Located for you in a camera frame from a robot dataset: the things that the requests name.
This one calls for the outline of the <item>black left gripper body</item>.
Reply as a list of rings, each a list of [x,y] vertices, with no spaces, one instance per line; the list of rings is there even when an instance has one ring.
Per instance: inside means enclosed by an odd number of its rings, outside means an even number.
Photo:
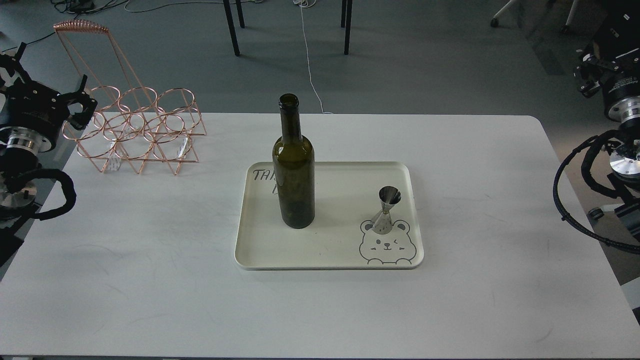
[[[34,130],[48,141],[57,141],[63,123],[70,115],[60,93],[38,82],[16,82],[4,91],[6,102],[1,110],[1,137],[6,140],[9,128]]]

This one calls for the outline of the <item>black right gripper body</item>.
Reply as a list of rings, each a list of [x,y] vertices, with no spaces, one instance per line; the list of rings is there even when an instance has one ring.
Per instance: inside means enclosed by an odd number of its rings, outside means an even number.
[[[605,105],[639,95],[638,10],[611,10],[598,29],[598,58],[610,63],[600,82]]]

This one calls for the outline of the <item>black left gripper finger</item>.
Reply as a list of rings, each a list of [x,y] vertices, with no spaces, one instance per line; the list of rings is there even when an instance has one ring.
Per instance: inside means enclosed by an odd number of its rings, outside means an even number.
[[[21,84],[19,85],[19,87],[23,88],[28,88],[30,86],[30,83],[32,82],[29,73],[23,68],[22,64],[20,63],[26,47],[27,43],[22,42],[18,46],[18,50],[16,51],[15,55],[0,55],[1,68],[7,72],[9,77],[13,77],[16,73],[18,73],[18,79],[14,80],[13,85],[18,86],[18,84]]]
[[[64,94],[64,106],[68,111],[70,111],[71,105],[79,104],[81,106],[79,112],[70,112],[66,119],[67,123],[78,131],[86,129],[98,107],[98,101],[92,98],[86,91],[88,79],[89,77],[87,75],[82,75],[78,89]]]

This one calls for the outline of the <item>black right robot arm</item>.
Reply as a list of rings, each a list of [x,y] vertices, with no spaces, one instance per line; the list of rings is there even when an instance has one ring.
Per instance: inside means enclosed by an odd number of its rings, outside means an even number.
[[[618,123],[613,136],[621,142],[610,151],[612,189],[591,176],[592,155],[583,161],[583,179],[594,191],[622,199],[614,212],[628,225],[639,221],[639,198],[631,193],[639,190],[639,45],[639,5],[626,2],[609,11],[573,70],[585,98],[602,93],[604,116]]]

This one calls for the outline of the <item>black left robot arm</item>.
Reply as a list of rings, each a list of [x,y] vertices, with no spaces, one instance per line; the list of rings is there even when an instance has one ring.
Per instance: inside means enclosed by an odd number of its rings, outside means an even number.
[[[1,82],[5,97],[0,123],[1,216],[14,219],[25,215],[43,221],[70,212],[77,194],[73,180],[62,170],[43,168],[38,154],[55,149],[64,124],[84,130],[98,102],[85,90],[86,75],[82,76],[78,89],[68,93],[33,80],[20,62],[25,48],[26,44],[21,43],[14,55],[1,55],[1,67],[14,77],[11,85]],[[65,203],[45,212],[29,212],[37,194],[33,183],[36,179],[58,182]]]

